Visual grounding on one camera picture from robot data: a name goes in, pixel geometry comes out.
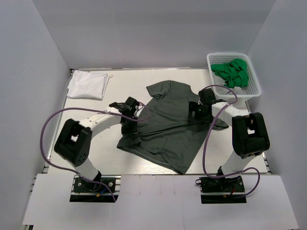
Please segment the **dark grey t-shirt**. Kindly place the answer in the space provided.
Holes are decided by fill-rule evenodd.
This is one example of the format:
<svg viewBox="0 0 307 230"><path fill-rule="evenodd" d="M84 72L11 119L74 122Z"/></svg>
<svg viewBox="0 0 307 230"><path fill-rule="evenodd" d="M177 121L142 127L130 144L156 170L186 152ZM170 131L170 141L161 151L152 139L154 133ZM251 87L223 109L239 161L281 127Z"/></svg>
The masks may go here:
<svg viewBox="0 0 307 230"><path fill-rule="evenodd" d="M185 174L200 150L210 124L188 123L189 102L198 102L187 84L166 80L147 86L151 100L139 115L135 136L123 136L117 148Z"/></svg>

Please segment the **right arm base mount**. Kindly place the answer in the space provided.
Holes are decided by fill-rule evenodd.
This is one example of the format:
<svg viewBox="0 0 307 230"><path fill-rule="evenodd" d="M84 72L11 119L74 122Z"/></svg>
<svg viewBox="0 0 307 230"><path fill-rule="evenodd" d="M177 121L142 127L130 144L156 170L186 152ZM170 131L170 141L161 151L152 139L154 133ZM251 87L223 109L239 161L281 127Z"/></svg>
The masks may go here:
<svg viewBox="0 0 307 230"><path fill-rule="evenodd" d="M200 187L202 204L244 204L247 202L242 177L200 177L195 181Z"/></svg>

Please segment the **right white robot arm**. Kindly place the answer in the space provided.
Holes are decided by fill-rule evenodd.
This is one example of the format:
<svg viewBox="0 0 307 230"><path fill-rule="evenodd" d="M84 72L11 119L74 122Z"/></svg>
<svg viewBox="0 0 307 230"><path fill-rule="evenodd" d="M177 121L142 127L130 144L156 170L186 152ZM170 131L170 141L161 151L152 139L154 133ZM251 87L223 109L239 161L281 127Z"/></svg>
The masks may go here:
<svg viewBox="0 0 307 230"><path fill-rule="evenodd" d="M234 185L233 178L249 171L248 164L270 148L270 140L261 113L248 113L235 108L233 105L238 102L235 93L231 102L216 99L213 87L205 87L199 91L197 102L189 102L188 123L210 125L205 145L208 144L213 126L218 119L231 127L233 152L220 167L222 174L215 176L217 187L222 191L228 191Z"/></svg>

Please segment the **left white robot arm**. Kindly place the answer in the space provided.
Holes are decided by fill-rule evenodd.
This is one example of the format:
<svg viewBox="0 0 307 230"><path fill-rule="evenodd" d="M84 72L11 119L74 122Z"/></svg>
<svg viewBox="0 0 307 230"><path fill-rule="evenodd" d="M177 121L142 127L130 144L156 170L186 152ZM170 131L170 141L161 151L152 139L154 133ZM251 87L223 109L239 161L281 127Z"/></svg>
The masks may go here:
<svg viewBox="0 0 307 230"><path fill-rule="evenodd" d="M106 110L81 121L68 119L55 143L54 151L85 178L90 191L101 187L101 173L89 160L92 139L104 130L122 125L122 134L136 134L137 111L140 103L129 97L123 103L111 103Z"/></svg>

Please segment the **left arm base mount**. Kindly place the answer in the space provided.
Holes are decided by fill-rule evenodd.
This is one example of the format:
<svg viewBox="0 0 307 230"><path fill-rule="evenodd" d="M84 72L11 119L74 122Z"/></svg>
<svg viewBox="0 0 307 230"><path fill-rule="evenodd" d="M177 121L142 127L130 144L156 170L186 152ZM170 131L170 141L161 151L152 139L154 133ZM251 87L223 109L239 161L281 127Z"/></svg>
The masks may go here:
<svg viewBox="0 0 307 230"><path fill-rule="evenodd" d="M100 184L86 182L79 176L75 176L71 188L70 202L82 203L115 203L120 191L120 176L102 176L101 182L106 184L109 190Z"/></svg>

